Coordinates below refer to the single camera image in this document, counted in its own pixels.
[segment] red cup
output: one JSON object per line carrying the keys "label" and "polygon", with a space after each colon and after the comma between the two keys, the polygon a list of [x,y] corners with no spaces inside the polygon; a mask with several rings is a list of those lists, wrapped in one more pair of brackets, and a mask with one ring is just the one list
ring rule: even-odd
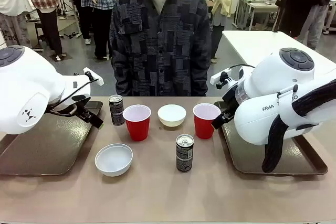
{"label": "red cup", "polygon": [[214,134],[212,121],[220,115],[220,109],[209,103],[201,103],[194,107],[194,121],[196,136],[201,139],[209,139]]}
{"label": "red cup", "polygon": [[147,138],[151,113],[151,109],[145,105],[129,106],[122,113],[134,141],[139,142]]}

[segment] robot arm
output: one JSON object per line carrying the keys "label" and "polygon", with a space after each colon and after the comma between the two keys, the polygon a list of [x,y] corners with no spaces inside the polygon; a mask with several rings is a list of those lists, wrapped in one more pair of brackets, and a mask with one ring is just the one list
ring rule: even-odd
{"label": "robot arm", "polygon": [[86,110],[90,83],[103,84],[89,69],[85,75],[62,76],[43,57],[23,46],[0,50],[0,131],[20,134],[45,113],[78,116],[99,128],[103,121]]}
{"label": "robot arm", "polygon": [[213,126],[217,129],[234,118],[245,141],[266,145],[262,168],[271,172],[281,158],[284,139],[336,118],[336,70],[316,79],[313,76],[313,60],[294,48],[271,54],[253,71],[243,67],[238,81],[224,79],[231,86],[223,96],[228,109]]}

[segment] baking tray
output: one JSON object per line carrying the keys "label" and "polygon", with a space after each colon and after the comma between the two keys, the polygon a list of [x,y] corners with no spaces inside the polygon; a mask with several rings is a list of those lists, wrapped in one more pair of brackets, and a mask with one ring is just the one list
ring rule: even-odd
{"label": "baking tray", "polygon": [[[102,105],[102,102],[88,102],[86,108],[98,115]],[[74,165],[90,129],[91,124],[76,116],[45,114],[30,131],[7,134],[0,140],[0,174],[64,174]]]}
{"label": "baking tray", "polygon": [[[215,102],[222,111],[224,102]],[[264,160],[265,146],[256,146],[244,141],[235,128],[234,120],[222,126],[233,165],[244,174],[261,175],[323,175],[328,167],[303,136],[284,140],[282,157],[272,173],[264,173],[261,165]]]}

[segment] dark patterned shirt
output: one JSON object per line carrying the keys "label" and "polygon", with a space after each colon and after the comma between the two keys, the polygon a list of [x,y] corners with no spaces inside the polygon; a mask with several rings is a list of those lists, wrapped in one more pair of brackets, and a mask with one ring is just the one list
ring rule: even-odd
{"label": "dark patterned shirt", "polygon": [[205,0],[117,0],[111,22],[116,90],[128,96],[205,96],[211,34]]}

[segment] brown tray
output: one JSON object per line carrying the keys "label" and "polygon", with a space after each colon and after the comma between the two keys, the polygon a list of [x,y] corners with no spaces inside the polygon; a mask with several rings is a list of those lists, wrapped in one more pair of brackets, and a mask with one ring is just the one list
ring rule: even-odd
{"label": "brown tray", "polygon": [[[88,102],[98,115],[103,103]],[[91,124],[77,117],[45,114],[30,131],[0,140],[0,175],[61,175],[75,163]]]}
{"label": "brown tray", "polygon": [[[224,102],[215,102],[222,111]],[[236,131],[234,120],[222,126],[233,165],[244,174],[263,175],[323,175],[328,167],[303,136],[284,141],[282,157],[272,173],[264,173],[261,165],[264,160],[265,146],[256,146],[244,141]]]}

